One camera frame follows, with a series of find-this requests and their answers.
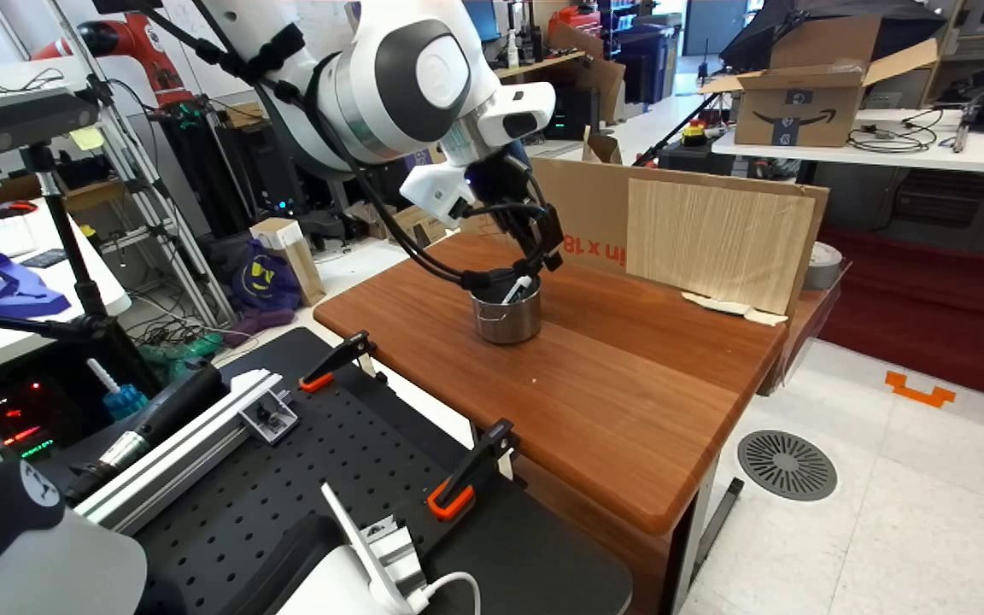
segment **monitor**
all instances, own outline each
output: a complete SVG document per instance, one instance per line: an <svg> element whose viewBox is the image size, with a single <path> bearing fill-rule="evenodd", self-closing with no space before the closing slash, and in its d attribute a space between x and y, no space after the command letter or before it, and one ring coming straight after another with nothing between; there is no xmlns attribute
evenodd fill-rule
<svg viewBox="0 0 984 615"><path fill-rule="evenodd" d="M460 0L473 23L478 29L483 43L500 43L500 17L497 0Z"/></svg>

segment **black perforated table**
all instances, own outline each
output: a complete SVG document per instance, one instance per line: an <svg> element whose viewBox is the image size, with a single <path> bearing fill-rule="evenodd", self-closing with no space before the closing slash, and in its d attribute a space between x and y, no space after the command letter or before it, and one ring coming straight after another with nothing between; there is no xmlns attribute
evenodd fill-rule
<svg viewBox="0 0 984 615"><path fill-rule="evenodd" d="M312 333L287 333L223 373L272 369L292 386L325 352ZM150 572L181 592L188 611L276 609L321 553L321 482L331 482L364 527L427 491L464 453L358 369L341 369L338 382L312 400L294 395L294 409L301 423L276 447L243 445L136 532ZM632 592L623 565L510 482L429 550L424 572L473 572L490 615L607 615L623 611ZM467 615L467 592L445 592L429 611Z"/></svg>

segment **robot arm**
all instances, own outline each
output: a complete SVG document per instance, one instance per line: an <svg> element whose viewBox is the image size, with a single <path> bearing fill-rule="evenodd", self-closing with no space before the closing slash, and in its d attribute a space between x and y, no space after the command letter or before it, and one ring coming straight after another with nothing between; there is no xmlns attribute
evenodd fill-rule
<svg viewBox="0 0 984 615"><path fill-rule="evenodd" d="M404 181L404 196L416 209L438 220L493 211L525 253L512 263L516 272L561 263L557 211L539 197L516 148L519 136L551 123L557 97L546 83L500 87L460 0L195 2L228 56L219 58L223 53L190 40L195 53L261 89L306 170L363 181L363 169L438 143L445 161L420 164ZM99 12L108 7L123 12L123 0L99 0ZM346 12L358 22L347 38L329 22ZM467 196L490 209L453 209ZM460 272L453 280L467 292L490 283Z"/></svg>

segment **floor drain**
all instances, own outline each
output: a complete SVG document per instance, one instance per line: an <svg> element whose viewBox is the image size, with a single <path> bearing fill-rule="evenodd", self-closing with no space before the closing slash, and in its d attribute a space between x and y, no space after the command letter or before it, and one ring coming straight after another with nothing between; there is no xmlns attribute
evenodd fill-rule
<svg viewBox="0 0 984 615"><path fill-rule="evenodd" d="M826 498L837 485L830 458L817 445L784 432L743 436L737 465L753 482L784 498L813 502Z"/></svg>

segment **wooden tabletop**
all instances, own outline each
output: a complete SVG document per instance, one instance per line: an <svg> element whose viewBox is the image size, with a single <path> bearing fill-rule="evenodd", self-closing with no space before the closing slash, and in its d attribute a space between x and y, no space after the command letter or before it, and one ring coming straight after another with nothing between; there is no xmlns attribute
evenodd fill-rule
<svg viewBox="0 0 984 615"><path fill-rule="evenodd" d="M490 229L434 247L445 263L473 270L507 268L516 253ZM569 261L542 278L539 300L539 337L484 346L467 293L401 263L325 300L319 322L369 333L385 365L478 427L512 420L525 458L632 527L665 532L786 333Z"/></svg>

